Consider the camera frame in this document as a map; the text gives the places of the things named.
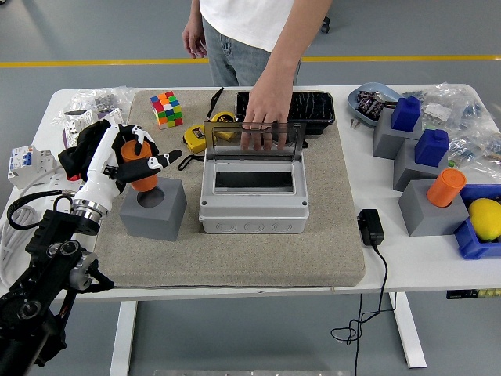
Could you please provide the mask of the person's left hand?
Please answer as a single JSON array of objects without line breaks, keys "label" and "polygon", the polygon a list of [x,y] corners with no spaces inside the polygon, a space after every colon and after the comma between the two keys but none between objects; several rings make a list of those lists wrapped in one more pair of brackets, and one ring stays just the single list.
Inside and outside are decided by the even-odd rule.
[{"label": "person's left hand", "polygon": [[245,132],[242,134],[240,145],[244,150],[247,150],[249,146],[255,150],[271,148],[272,136],[265,133],[265,140],[262,141],[260,131],[265,125],[287,123],[292,92],[292,84],[264,81],[255,84],[250,91],[243,121]]}]

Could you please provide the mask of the person's right hand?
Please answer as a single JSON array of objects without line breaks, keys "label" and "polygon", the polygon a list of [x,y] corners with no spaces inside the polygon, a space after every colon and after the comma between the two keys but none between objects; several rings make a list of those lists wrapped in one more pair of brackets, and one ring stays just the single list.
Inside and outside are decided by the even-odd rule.
[{"label": "person's right hand", "polygon": [[207,56],[203,22],[200,17],[190,17],[182,32],[185,51],[193,59]]}]

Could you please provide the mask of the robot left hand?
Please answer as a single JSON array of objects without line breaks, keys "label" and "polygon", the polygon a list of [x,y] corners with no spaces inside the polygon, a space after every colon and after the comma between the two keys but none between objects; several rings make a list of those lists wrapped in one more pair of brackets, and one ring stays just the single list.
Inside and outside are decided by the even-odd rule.
[{"label": "robot left hand", "polygon": [[74,195],[71,212],[103,217],[128,183],[157,175],[182,156],[181,150],[161,154],[150,134],[138,125],[98,121],[78,136],[77,146],[59,155],[67,176],[85,182]]}]

